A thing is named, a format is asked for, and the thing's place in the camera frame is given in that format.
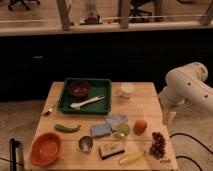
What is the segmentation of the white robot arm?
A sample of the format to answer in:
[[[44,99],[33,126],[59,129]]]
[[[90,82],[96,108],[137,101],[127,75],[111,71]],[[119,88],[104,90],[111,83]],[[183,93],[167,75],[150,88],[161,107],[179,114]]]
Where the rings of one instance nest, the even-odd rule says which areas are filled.
[[[166,86],[158,95],[164,125],[175,117],[173,108],[183,104],[186,99],[213,114],[213,88],[205,84],[207,77],[208,70],[200,62],[174,68],[166,74]]]

